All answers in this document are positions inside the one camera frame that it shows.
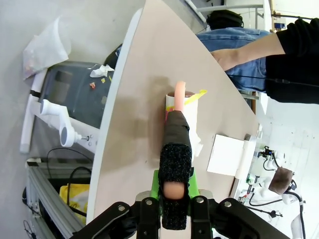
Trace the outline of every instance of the black bag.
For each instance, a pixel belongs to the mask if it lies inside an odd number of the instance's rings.
[[[244,26],[243,17],[229,10],[213,11],[208,15],[206,22],[211,30]]]

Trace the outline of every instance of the blue jeans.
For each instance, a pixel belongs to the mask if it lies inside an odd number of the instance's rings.
[[[239,48],[268,34],[270,33],[263,30],[233,27],[201,33],[197,37],[209,51],[215,51]],[[266,58],[238,65],[226,73],[236,75],[230,76],[230,79],[239,90],[265,91]]]

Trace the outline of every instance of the yellow tape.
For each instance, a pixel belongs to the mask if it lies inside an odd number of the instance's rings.
[[[193,103],[194,101],[197,101],[199,98],[201,98],[203,95],[205,95],[207,93],[207,90],[200,90],[199,93],[192,95],[191,97],[189,97],[184,105],[189,105],[191,103]],[[166,107],[166,111],[172,111],[174,110],[174,106],[168,106]]]

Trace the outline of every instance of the yellow bag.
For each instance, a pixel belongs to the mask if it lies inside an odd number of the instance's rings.
[[[71,184],[70,187],[70,206],[84,213],[87,212],[89,199],[89,184]],[[60,188],[60,197],[67,203],[68,185]],[[86,223],[86,218],[82,215],[75,214],[83,224]]]

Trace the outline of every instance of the gray floor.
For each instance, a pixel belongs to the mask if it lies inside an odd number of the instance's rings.
[[[28,238],[23,230],[26,208],[25,160],[45,156],[58,146],[57,131],[37,122],[29,155],[19,153],[19,141],[32,79],[22,80],[22,51],[59,15],[72,41],[71,60],[103,63],[124,39],[134,12],[145,0],[0,0],[0,232],[1,238]],[[194,31],[203,26],[182,0],[165,0]],[[62,155],[77,157],[76,154]]]

